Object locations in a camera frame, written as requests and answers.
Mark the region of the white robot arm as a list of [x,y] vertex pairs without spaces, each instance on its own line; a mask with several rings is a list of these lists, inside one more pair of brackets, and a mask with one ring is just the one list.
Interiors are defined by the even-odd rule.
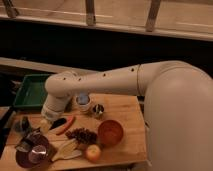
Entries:
[[183,61],[161,61],[78,75],[65,71],[45,82],[41,115],[49,123],[79,93],[144,98],[147,171],[213,171],[213,77]]

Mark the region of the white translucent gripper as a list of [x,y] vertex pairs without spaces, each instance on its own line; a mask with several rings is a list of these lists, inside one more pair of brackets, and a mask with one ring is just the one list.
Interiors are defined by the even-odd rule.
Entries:
[[32,148],[39,142],[39,139],[42,137],[43,134],[41,133],[40,129],[32,127],[32,130],[26,136],[21,135],[21,139],[15,146],[15,149],[24,153],[30,152]]

